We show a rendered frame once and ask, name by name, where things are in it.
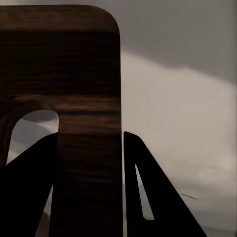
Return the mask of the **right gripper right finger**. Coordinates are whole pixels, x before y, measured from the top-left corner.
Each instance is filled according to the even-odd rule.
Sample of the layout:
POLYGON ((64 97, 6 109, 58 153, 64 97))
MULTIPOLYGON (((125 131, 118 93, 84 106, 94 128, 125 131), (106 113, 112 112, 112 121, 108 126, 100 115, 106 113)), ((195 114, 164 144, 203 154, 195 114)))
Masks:
POLYGON ((124 132, 127 237, 207 237, 143 140, 124 132), (143 217, 137 165, 155 220, 143 217))

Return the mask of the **cutting board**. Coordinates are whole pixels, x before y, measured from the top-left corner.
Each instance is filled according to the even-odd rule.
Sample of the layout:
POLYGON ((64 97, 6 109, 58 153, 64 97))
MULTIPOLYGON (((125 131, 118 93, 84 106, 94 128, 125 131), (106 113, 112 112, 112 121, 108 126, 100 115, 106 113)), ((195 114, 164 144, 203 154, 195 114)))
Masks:
POLYGON ((117 21, 96 6, 0 5, 0 169, 25 115, 59 117, 48 237, 123 237, 117 21))

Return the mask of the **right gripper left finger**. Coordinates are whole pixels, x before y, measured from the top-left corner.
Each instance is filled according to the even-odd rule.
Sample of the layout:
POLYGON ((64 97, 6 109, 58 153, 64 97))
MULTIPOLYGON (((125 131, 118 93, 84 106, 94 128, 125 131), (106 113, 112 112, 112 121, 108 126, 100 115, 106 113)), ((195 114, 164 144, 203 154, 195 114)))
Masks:
POLYGON ((0 237, 35 237, 53 187, 58 132, 0 169, 0 237))

